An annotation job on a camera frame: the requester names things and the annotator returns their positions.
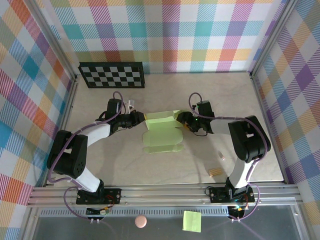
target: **plaid wall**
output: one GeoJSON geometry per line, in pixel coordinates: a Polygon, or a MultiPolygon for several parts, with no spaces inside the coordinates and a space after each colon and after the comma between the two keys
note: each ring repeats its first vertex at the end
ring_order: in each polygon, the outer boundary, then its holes
{"type": "Polygon", "coordinates": [[[320,239],[320,1],[300,0],[256,80],[290,183],[320,239]]]}
{"type": "Polygon", "coordinates": [[[175,73],[247,70],[280,0],[37,2],[74,67],[133,61],[146,73],[175,73]]]}
{"type": "Polygon", "coordinates": [[[257,60],[259,59],[260,55],[261,55],[261,52],[263,50],[263,48],[265,47],[267,41],[268,41],[268,38],[270,36],[270,34],[272,33],[272,30],[274,29],[274,27],[276,26],[276,23],[277,23],[277,20],[278,18],[281,16],[281,13],[286,5],[286,3],[288,2],[288,0],[281,0],[281,3],[278,7],[278,9],[276,10],[273,18],[272,18],[272,21],[267,29],[267,31],[265,32],[263,38],[262,38],[262,41],[260,42],[260,45],[257,49],[257,51],[255,52],[254,54],[254,57],[253,57],[253,60],[251,62],[251,65],[248,69],[248,72],[252,72],[257,60]]]}
{"type": "Polygon", "coordinates": [[[23,0],[0,3],[0,240],[16,239],[58,130],[70,78],[23,0]]]}

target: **purple cable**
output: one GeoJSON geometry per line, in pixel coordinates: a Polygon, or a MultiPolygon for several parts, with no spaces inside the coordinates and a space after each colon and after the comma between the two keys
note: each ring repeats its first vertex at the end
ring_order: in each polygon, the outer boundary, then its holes
{"type": "Polygon", "coordinates": [[[51,166],[50,169],[49,169],[49,172],[48,172],[48,181],[49,181],[50,183],[53,183],[53,184],[54,184],[54,183],[58,183],[58,182],[61,182],[61,181],[64,181],[64,180],[68,180],[68,181],[71,180],[74,184],[76,184],[77,186],[79,186],[79,184],[77,184],[77,182],[75,182],[71,177],[62,177],[62,178],[59,178],[59,179],[57,179],[57,180],[54,180],[54,179],[51,178],[51,174],[53,173],[53,171],[54,171],[54,169],[55,169],[55,167],[56,167],[56,165],[57,165],[57,162],[58,162],[59,159],[61,158],[62,154],[65,152],[65,150],[67,149],[68,145],[70,144],[70,142],[72,141],[72,139],[73,139],[77,134],[79,134],[79,133],[81,133],[83,130],[86,130],[86,129],[91,128],[91,127],[93,127],[93,126],[100,125],[100,124],[105,124],[105,123],[111,121],[112,119],[116,118],[116,117],[121,113],[121,111],[122,111],[122,106],[124,105],[124,98],[123,98],[122,94],[121,94],[120,92],[118,92],[118,91],[115,91],[115,92],[113,93],[113,98],[115,98],[115,94],[119,94],[119,95],[120,95],[120,98],[121,98],[121,108],[120,108],[120,110],[119,110],[113,117],[111,117],[111,118],[109,118],[109,119],[107,119],[107,120],[104,120],[104,121],[100,121],[100,122],[96,122],[96,123],[91,123],[91,124],[89,124],[89,125],[87,125],[87,126],[84,126],[84,127],[80,128],[78,131],[76,131],[75,133],[73,133],[73,134],[71,135],[71,137],[68,139],[68,141],[66,141],[65,145],[63,146],[63,148],[61,149],[60,153],[58,154],[58,156],[56,157],[56,159],[54,160],[52,166],[51,166]]]}
{"type": "Polygon", "coordinates": [[[91,220],[88,219],[87,217],[79,215],[78,213],[76,213],[75,211],[73,211],[73,210],[71,209],[71,207],[69,207],[69,205],[68,205],[68,203],[67,203],[66,197],[67,197],[67,192],[68,192],[69,190],[71,190],[71,189],[78,189],[78,187],[77,187],[77,186],[71,186],[71,187],[68,187],[68,188],[65,190],[65,192],[64,192],[64,194],[63,194],[63,201],[64,201],[64,204],[65,204],[66,208],[67,208],[73,215],[77,216],[78,218],[91,221],[91,220]]]}
{"type": "Polygon", "coordinates": [[[258,203],[259,203],[259,200],[260,200],[260,190],[259,190],[259,187],[256,185],[256,184],[253,184],[253,183],[250,183],[249,182],[249,178],[251,176],[251,173],[253,172],[254,168],[255,168],[255,165],[260,162],[266,155],[267,155],[267,149],[268,149],[268,144],[267,144],[267,140],[265,138],[265,136],[263,135],[263,133],[261,132],[261,130],[258,128],[257,125],[255,125],[252,121],[250,121],[249,119],[246,119],[244,117],[229,117],[229,116],[217,116],[217,117],[212,117],[212,116],[203,116],[203,115],[200,115],[199,113],[197,113],[193,108],[192,108],[192,105],[191,105],[191,98],[193,95],[198,95],[200,97],[200,102],[202,102],[202,96],[198,93],[198,92],[194,92],[192,93],[190,96],[189,96],[189,100],[188,100],[188,103],[189,103],[189,107],[191,109],[191,111],[201,117],[201,118],[204,118],[204,119],[212,119],[212,120],[242,120],[242,121],[246,121],[247,123],[249,123],[252,127],[254,127],[254,129],[258,132],[258,134],[260,135],[262,141],[263,141],[263,146],[264,146],[264,149],[266,149],[266,151],[264,151],[262,157],[256,159],[253,161],[247,175],[246,175],[246,178],[245,180],[248,182],[248,185],[250,186],[254,186],[256,187],[257,191],[258,191],[258,199],[256,201],[256,204],[254,205],[253,209],[251,212],[249,212],[246,216],[243,216],[241,217],[239,220],[241,219],[246,219],[247,217],[251,216],[254,211],[257,209],[258,207],[258,203]]]}

